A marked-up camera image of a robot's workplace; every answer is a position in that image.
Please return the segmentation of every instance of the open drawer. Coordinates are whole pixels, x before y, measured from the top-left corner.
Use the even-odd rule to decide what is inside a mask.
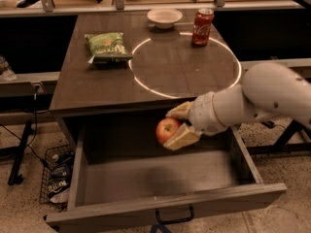
[[[170,151],[156,141],[167,110],[84,117],[59,232],[102,232],[263,208],[285,190],[264,184],[236,127]]]

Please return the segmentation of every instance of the workbench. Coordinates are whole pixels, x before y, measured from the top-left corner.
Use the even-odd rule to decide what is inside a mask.
[[[263,208],[285,190],[265,184],[238,130],[176,152],[156,141],[167,110],[240,82],[243,69],[218,31],[190,43],[196,10],[161,30],[147,11],[80,14],[50,111],[75,164],[67,212],[48,215],[60,232],[101,232]],[[126,63],[87,63],[86,33],[123,32]]]

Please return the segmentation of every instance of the red soda can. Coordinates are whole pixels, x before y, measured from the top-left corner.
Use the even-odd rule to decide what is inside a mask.
[[[211,24],[214,11],[211,9],[199,9],[194,18],[192,43],[196,46],[205,46],[210,37]]]

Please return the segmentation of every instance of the wooden tabletop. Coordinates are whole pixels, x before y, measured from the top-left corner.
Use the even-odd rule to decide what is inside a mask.
[[[51,111],[70,115],[191,99],[235,83],[239,63],[213,27],[208,46],[194,48],[195,11],[182,11],[175,27],[162,30],[148,22],[147,12],[79,15]],[[85,34],[123,32],[133,51],[129,63],[94,66]]]

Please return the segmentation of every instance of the plastic bottle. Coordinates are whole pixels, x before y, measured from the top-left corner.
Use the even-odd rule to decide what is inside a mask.
[[[13,81],[17,78],[8,61],[2,55],[0,55],[0,77],[8,82]]]

